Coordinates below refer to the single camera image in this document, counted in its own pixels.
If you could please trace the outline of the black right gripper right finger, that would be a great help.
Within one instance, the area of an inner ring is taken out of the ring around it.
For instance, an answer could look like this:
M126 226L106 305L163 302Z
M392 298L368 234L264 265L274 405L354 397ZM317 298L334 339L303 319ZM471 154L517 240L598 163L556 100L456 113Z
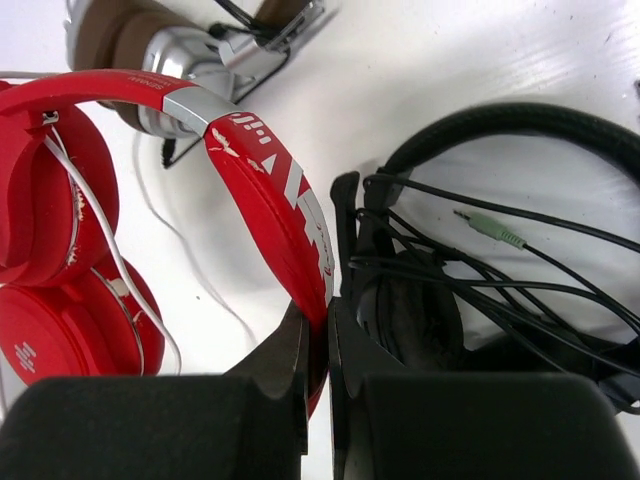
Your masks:
M337 479L629 479L633 454L589 381L421 373L335 298L328 316Z

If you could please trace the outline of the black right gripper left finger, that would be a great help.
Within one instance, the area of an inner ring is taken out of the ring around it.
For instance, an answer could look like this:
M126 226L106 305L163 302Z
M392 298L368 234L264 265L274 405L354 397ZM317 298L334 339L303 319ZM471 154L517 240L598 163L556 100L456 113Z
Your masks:
M5 479L297 479L307 451L308 320L222 375L59 377L1 427Z

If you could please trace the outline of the red wireless headphones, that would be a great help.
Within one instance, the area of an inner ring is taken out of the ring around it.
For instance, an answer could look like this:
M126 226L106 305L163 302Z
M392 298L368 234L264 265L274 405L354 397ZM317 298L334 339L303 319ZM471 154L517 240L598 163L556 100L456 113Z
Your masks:
M82 111L142 106L205 144L249 232L310 324L307 407L326 372L334 260L302 168L259 117L187 80L127 69L1 86L1 353L26 384L56 376L154 375L181 353L115 241L109 149Z

